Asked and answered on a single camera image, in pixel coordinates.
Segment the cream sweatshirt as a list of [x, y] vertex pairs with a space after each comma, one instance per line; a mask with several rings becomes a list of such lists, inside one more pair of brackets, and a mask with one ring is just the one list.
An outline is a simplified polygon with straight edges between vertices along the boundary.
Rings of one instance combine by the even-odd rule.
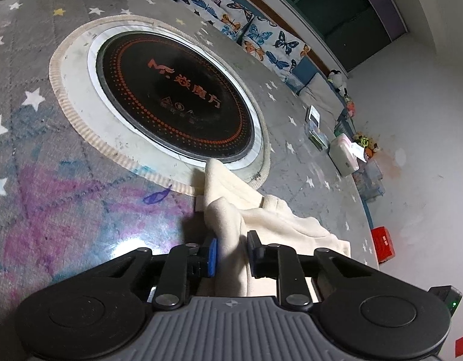
[[330, 248], [350, 257], [350, 243], [338, 239], [316, 218], [300, 218], [288, 204], [262, 195], [236, 176], [221, 161], [205, 167], [205, 224], [218, 238], [217, 272], [199, 286], [200, 296], [262, 297], [277, 294], [273, 279], [255, 279], [248, 263], [246, 236], [256, 231], [264, 245], [287, 245], [303, 255]]

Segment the red plastic stool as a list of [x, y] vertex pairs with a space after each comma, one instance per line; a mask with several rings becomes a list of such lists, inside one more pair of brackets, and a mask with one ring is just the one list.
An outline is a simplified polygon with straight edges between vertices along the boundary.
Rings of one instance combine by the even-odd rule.
[[371, 234], [378, 263], [383, 264], [394, 258], [394, 246], [388, 229], [386, 227], [375, 227], [371, 230]]

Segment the clear plastic storage bin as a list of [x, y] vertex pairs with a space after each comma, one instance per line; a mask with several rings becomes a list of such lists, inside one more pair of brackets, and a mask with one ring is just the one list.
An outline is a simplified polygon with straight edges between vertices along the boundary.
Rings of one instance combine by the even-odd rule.
[[360, 163], [360, 167], [352, 174], [360, 197], [364, 201], [376, 200], [385, 194], [382, 184], [383, 174], [374, 159]]

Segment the white tissue box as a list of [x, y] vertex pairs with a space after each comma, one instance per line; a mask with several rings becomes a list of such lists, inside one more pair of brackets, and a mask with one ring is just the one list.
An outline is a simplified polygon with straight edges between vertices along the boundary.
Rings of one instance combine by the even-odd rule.
[[338, 135], [329, 144], [329, 157], [341, 176], [346, 177], [366, 163], [364, 148], [352, 142], [346, 134]]

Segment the grey star-patterned table cover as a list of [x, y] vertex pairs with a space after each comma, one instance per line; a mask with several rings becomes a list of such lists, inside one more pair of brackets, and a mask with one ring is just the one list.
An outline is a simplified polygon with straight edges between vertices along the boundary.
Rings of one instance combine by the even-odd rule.
[[97, 97], [88, 70], [85, 139], [63, 113], [49, 79], [57, 47], [84, 24], [162, 21], [238, 73], [267, 124], [270, 172], [260, 191], [300, 217], [314, 217], [377, 265], [369, 225], [351, 178], [307, 139], [306, 107], [237, 44], [172, 0], [0, 2], [0, 360], [24, 360], [14, 312], [29, 294], [140, 246], [166, 253], [205, 234], [200, 199], [155, 181], [159, 167], [203, 173], [169, 157], [123, 125]]

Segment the yellow orange plush toys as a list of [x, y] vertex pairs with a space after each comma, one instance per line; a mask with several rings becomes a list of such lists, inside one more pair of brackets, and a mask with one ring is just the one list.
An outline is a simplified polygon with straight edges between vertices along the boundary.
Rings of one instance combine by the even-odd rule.
[[380, 151], [377, 142], [361, 132], [354, 134], [353, 141], [364, 149], [364, 155], [367, 159], [372, 159]]

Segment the small white card box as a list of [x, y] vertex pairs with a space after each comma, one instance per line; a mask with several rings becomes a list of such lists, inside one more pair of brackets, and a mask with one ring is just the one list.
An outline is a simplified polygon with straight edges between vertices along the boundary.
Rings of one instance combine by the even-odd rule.
[[315, 129], [320, 127], [320, 114], [313, 105], [307, 107], [306, 122], [314, 126]]

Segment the grey plain cushion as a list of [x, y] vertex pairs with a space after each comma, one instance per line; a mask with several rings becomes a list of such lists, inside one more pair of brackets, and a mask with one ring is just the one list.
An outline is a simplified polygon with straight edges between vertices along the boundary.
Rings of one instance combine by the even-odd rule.
[[337, 92], [329, 86], [329, 82], [316, 73], [309, 83], [299, 92], [299, 98], [308, 106], [313, 105], [320, 114], [320, 118], [337, 122], [345, 106]]

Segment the round black induction cooktop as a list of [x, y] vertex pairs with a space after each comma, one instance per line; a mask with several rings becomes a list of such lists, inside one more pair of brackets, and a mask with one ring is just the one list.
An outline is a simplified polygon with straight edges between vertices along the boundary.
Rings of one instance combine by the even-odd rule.
[[105, 105], [162, 152], [190, 165], [216, 158], [232, 170], [258, 158], [257, 108], [204, 47], [167, 29], [118, 25], [94, 38], [87, 63]]

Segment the blue sofa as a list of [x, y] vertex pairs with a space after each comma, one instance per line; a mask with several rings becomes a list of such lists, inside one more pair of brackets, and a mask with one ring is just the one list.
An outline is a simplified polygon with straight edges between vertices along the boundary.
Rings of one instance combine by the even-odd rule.
[[[298, 44], [298, 47], [309, 51], [309, 47], [303, 41], [291, 34], [288, 30], [275, 24], [272, 20], [265, 17], [265, 14], [255, 8], [247, 0], [174, 0], [179, 3], [187, 4], [195, 14], [205, 18], [216, 29], [228, 36], [244, 47], [244, 50], [254, 55], [256, 58], [263, 58], [265, 62], [269, 60], [269, 55], [278, 55], [271, 51], [275, 38], [289, 39]], [[316, 64], [307, 55], [298, 56], [292, 53], [287, 58], [291, 64], [286, 69], [276, 70], [280, 79], [297, 94], [304, 94], [308, 100], [312, 101], [314, 107], [320, 114], [320, 128], [325, 126], [334, 129], [334, 134], [345, 134], [351, 138], [355, 133], [355, 126], [346, 111], [345, 98], [332, 92], [335, 88], [332, 84], [325, 86], [325, 97], [333, 100], [340, 109], [339, 116], [332, 116], [325, 107], [319, 102], [320, 97], [316, 91], [312, 90], [312, 83], [324, 81], [324, 75]]]

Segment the black white plush toy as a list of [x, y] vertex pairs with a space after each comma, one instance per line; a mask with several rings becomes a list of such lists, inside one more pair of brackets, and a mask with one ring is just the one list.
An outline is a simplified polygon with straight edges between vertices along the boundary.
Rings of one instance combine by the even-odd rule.
[[346, 76], [337, 69], [332, 69], [328, 75], [328, 82], [332, 85], [335, 92], [340, 94], [341, 97], [346, 98], [348, 95]]

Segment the right butterfly pillow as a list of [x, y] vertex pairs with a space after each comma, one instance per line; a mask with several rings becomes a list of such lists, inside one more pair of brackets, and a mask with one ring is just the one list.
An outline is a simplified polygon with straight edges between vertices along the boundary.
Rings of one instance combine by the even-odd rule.
[[249, 55], [286, 82], [310, 47], [265, 17], [256, 16], [242, 37]]

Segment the butterfly pillow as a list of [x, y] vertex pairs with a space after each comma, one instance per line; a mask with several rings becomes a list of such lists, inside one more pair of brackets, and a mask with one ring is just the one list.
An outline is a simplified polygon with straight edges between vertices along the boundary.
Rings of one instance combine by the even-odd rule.
[[243, 4], [233, 0], [176, 0], [184, 5], [202, 21], [237, 42], [254, 14]]
[[310, 47], [265, 17], [256, 16], [242, 37], [249, 55], [286, 82]]

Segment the dark window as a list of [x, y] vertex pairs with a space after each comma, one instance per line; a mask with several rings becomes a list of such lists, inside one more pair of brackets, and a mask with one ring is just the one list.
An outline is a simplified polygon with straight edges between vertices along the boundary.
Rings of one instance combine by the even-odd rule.
[[393, 0], [284, 0], [350, 72], [407, 32]]

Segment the left butterfly pillow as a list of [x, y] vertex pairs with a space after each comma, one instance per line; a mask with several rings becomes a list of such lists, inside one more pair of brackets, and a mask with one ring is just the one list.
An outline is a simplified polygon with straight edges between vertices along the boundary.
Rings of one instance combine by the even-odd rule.
[[202, 21], [237, 42], [254, 14], [243, 4], [233, 0], [176, 0], [184, 5]]

